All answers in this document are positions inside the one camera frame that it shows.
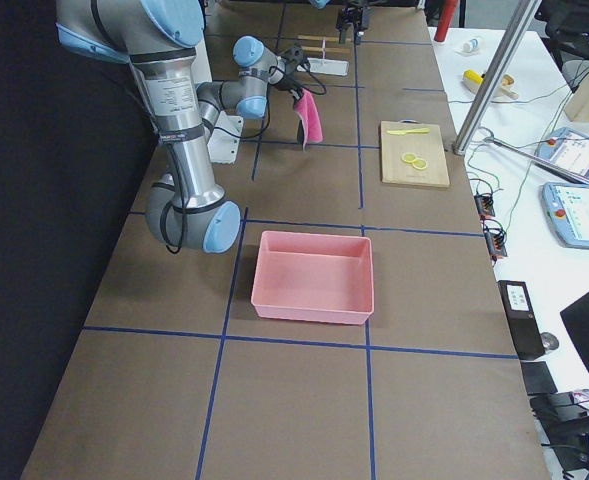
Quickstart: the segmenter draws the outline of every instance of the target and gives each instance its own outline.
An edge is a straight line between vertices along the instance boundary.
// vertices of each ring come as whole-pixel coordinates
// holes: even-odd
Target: office chair
[[[561,68],[561,52],[589,59],[589,0],[543,0],[535,17],[546,22],[546,46]]]

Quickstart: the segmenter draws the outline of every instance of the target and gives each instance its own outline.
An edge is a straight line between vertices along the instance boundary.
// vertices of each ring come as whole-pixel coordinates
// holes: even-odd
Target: pink plastic bin
[[[374,311],[370,239],[263,232],[252,305],[264,318],[364,323]]]

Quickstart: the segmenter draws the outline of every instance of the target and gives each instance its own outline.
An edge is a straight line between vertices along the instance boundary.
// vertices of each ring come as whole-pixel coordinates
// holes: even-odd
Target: blue joint cap
[[[203,39],[205,24],[197,0],[139,1],[152,23],[172,43],[189,48]]]
[[[238,102],[238,105],[236,105],[236,113],[243,118],[263,118],[266,107],[267,98],[262,96],[248,97]]]
[[[84,37],[60,23],[56,24],[58,28],[58,41],[72,53],[95,60],[103,60],[112,63],[128,63],[130,58],[126,53],[117,52],[113,48],[101,45],[94,40]]]
[[[330,0],[310,0],[310,3],[318,9],[324,8],[329,2]]]
[[[234,244],[241,225],[241,212],[234,202],[225,202],[210,220],[203,238],[205,253],[223,253]]]
[[[265,46],[260,40],[250,36],[241,37],[234,45],[234,61],[240,67],[251,67],[263,56],[264,50]]]

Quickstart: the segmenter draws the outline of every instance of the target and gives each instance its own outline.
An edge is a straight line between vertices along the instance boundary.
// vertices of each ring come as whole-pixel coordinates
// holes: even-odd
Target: metal pole
[[[523,38],[532,22],[540,3],[541,0],[521,0],[518,7],[516,7],[507,30],[503,34],[501,43],[494,54],[494,58],[485,73],[483,83],[481,83],[470,111],[465,117],[461,131],[454,142],[454,153],[457,155],[465,154],[465,150],[467,150],[472,140],[472,135],[474,135],[481,123],[485,110],[487,110],[494,92],[502,81],[505,70],[512,60],[521,38]]]
[[[587,178],[583,175],[579,175],[578,173],[574,173],[574,172],[570,172],[569,170],[565,170],[564,168],[558,167],[558,166],[554,165],[553,163],[543,160],[542,158],[538,158],[537,156],[532,155],[530,153],[523,152],[522,150],[519,150],[518,148],[513,147],[509,143],[505,143],[504,141],[499,140],[498,138],[488,137],[485,139],[485,141],[493,143],[494,145],[498,145],[499,147],[505,148],[511,152],[516,152],[519,155],[523,155],[524,157],[532,160],[537,165],[541,165],[542,167],[547,168],[548,170],[552,170],[553,172],[564,175],[567,178],[571,178],[572,180],[576,180],[577,182],[589,185],[589,178]]]

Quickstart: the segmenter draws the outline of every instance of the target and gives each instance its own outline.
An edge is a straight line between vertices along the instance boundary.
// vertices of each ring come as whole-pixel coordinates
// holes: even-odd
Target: robotic arm
[[[310,1],[322,8],[328,0]],[[146,209],[152,234],[168,246],[227,251],[240,211],[214,179],[207,142],[222,110],[262,118],[268,84],[297,98],[301,92],[288,78],[297,65],[243,37],[233,52],[240,78],[195,85],[192,63],[204,28],[196,0],[57,0],[57,15],[65,48],[130,65],[167,146],[169,171],[153,185]]]

